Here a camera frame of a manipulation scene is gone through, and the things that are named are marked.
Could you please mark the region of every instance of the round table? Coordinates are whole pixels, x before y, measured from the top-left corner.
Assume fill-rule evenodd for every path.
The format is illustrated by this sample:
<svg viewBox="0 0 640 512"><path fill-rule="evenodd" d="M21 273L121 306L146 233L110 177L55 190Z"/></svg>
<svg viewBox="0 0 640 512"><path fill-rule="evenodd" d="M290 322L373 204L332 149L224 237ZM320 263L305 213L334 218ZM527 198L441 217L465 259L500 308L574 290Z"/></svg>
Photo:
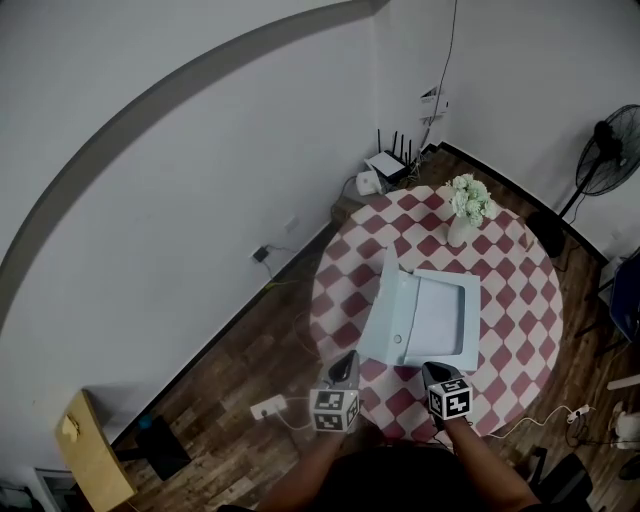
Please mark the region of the round table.
<svg viewBox="0 0 640 512"><path fill-rule="evenodd" d="M355 348L378 291L384 248L400 265L473 273L481 279L476 431L486 435L519 416L549 378L562 337L562 296L553 265L513 212L498 208L465 244L446 243L453 211L448 187L398 190L345 223L324 251L313 287L310 332L324 361ZM360 361L363 414L388 438L428 441L436 429L423 405L419 368Z"/></svg>

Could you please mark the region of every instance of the dark shirt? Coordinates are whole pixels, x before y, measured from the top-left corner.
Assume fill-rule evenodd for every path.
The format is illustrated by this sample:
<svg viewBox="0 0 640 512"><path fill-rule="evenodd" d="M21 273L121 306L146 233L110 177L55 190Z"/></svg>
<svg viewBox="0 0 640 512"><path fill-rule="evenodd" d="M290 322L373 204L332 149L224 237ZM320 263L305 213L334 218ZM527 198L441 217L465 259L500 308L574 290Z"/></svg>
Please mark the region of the dark shirt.
<svg viewBox="0 0 640 512"><path fill-rule="evenodd" d="M486 509L455 455L438 446L407 446L379 447L337 459L308 510ZM541 512L547 507L528 510Z"/></svg>

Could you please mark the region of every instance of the white container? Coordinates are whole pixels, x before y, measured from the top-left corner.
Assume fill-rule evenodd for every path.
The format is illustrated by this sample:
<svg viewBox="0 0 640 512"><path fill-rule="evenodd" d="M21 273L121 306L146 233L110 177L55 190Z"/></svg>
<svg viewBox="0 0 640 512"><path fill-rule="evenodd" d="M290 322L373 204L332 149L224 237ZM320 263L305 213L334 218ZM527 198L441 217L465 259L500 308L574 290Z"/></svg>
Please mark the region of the white container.
<svg viewBox="0 0 640 512"><path fill-rule="evenodd" d="M433 361L475 371L479 340L480 278L425 269L409 274L390 244L356 348L360 356L394 366Z"/></svg>
<svg viewBox="0 0 640 512"><path fill-rule="evenodd" d="M452 247L460 247L471 236L473 229L467 217L458 217L456 215L449 228L449 233L447 233L447 243Z"/></svg>

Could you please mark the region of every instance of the fiducial marker cube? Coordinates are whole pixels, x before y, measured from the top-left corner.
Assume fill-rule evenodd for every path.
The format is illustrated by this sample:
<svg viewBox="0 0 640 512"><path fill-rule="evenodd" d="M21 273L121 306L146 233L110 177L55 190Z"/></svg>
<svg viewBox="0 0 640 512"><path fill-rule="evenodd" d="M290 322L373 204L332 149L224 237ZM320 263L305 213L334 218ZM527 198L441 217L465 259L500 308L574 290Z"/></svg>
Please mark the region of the fiducial marker cube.
<svg viewBox="0 0 640 512"><path fill-rule="evenodd" d="M473 391L464 378L433 384L427 388L429 412L450 420L470 414L473 410Z"/></svg>
<svg viewBox="0 0 640 512"><path fill-rule="evenodd" d="M320 432L347 432L359 411L357 391L312 389L309 392L311 423Z"/></svg>

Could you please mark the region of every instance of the person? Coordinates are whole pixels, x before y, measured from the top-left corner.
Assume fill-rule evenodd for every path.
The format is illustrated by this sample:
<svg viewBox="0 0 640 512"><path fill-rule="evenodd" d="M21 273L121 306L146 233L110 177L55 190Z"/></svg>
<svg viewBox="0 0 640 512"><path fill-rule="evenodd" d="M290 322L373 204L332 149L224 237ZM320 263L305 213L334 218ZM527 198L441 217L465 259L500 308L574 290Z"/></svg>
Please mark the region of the person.
<svg viewBox="0 0 640 512"><path fill-rule="evenodd" d="M346 433L319 433L257 510L534 512L547 508L465 418L444 421L444 429L456 455L440 445L398 445L334 460ZM224 506L219 510L243 509Z"/></svg>

